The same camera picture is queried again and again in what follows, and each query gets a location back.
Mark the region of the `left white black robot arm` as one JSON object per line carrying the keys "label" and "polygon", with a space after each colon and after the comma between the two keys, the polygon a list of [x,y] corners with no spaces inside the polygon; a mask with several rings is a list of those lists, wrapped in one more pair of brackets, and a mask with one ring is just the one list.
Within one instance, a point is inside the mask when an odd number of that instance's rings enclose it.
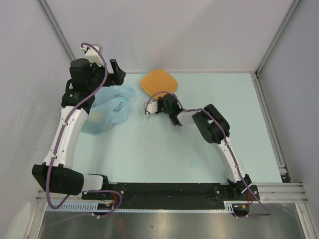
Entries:
{"label": "left white black robot arm", "polygon": [[99,86],[110,89],[122,85],[126,73],[117,61],[110,61],[113,69],[109,73],[105,67],[80,58],[70,63],[70,80],[67,81],[62,97],[59,126],[50,150],[42,164],[35,164],[32,175],[44,191],[66,195],[78,195],[91,191],[99,199],[109,196],[110,186],[104,182],[107,177],[99,174],[82,174],[74,171],[73,156],[81,128],[87,119],[95,96],[90,96]]}

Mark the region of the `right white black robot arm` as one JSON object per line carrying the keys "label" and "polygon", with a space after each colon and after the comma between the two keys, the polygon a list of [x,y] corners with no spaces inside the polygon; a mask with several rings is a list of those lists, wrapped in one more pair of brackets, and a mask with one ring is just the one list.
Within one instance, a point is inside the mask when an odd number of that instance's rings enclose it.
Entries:
{"label": "right white black robot arm", "polygon": [[232,147],[230,125],[214,105],[186,110],[182,108],[174,94],[166,94],[157,99],[155,113],[167,114],[171,123],[176,126],[194,124],[203,139],[213,144],[218,152],[228,175],[230,195],[236,200],[241,200],[248,194],[252,181]]}

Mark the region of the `blue plastic bag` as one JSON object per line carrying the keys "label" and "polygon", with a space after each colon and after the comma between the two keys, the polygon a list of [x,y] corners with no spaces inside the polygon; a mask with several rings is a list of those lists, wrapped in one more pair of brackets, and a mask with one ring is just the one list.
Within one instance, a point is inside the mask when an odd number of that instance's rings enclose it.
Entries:
{"label": "blue plastic bag", "polygon": [[126,121],[130,114],[131,100],[136,96],[132,86],[102,87],[81,131],[88,134],[100,134],[113,125]]}

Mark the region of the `woven bamboo tray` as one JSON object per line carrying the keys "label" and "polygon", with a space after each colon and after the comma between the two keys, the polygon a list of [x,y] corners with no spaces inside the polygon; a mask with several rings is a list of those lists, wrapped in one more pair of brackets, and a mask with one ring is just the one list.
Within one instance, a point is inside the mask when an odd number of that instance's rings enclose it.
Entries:
{"label": "woven bamboo tray", "polygon": [[163,97],[165,92],[174,93],[178,88],[177,80],[167,71],[157,68],[146,74],[140,81],[141,88],[149,95],[162,92],[153,96],[154,100]]}

